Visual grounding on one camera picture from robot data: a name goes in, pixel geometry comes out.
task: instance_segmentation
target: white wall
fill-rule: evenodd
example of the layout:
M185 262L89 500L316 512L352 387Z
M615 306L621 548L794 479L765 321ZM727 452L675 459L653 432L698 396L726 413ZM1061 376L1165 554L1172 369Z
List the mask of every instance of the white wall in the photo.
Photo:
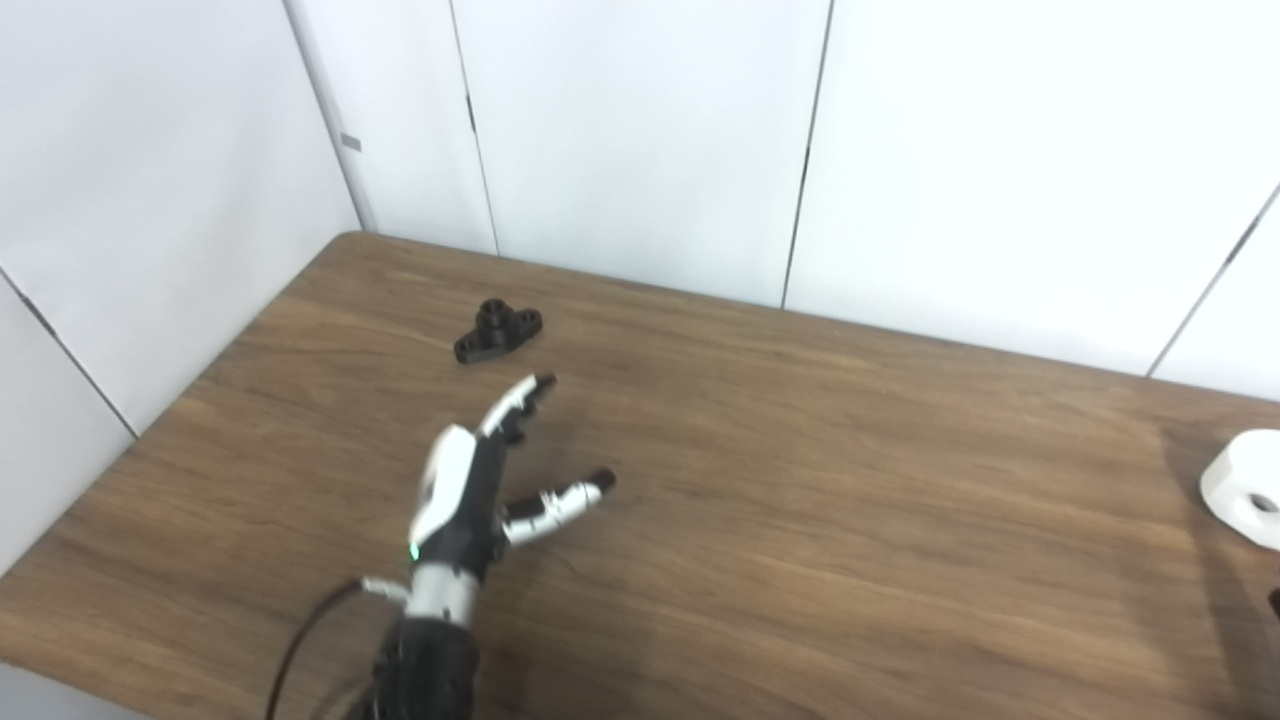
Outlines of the white wall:
M1270 0L837 0L786 307L1146 373L1280 179L1276 37Z
M0 279L0 577L133 439Z
M145 720L74 688L0 664L0 720Z
M1280 209L1272 204L1155 377L1280 401L1277 327Z
M284 8L0 4L0 266L146 428L357 222Z
M495 252L448 0L288 0L367 229Z
M503 256L778 305L826 0L467 0Z

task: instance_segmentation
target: prosthetic hand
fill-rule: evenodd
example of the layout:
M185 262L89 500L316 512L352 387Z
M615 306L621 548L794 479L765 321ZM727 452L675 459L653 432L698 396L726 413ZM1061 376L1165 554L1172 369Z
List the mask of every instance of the prosthetic hand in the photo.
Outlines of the prosthetic hand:
M524 439L520 423L554 375L529 375L494 405L475 432L440 433L422 473L410 525L413 580L404 615L392 629L361 702L367 720L465 720L479 651L471 614L492 562L507 547L550 534L604 497L613 473L541 492L507 506L498 488L507 447Z

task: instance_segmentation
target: robotic finger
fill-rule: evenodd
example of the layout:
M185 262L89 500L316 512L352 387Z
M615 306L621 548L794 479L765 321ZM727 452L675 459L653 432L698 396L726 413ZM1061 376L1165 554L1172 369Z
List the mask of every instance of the robotic finger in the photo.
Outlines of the robotic finger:
M502 533L511 547L549 536L603 500L617 482L612 470L602 468L585 480L512 502Z

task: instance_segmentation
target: wooden table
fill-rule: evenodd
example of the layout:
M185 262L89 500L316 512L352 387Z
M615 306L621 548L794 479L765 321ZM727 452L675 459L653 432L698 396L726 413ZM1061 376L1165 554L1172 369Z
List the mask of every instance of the wooden table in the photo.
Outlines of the wooden table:
M547 328L458 365L490 296ZM509 495L621 480L490 573L477 717L1280 717L1280 561L1194 489L1280 406L362 234L0 582L0 660L260 716L323 592L403 574L434 436L543 369ZM321 624L282 716L333 716L390 618Z

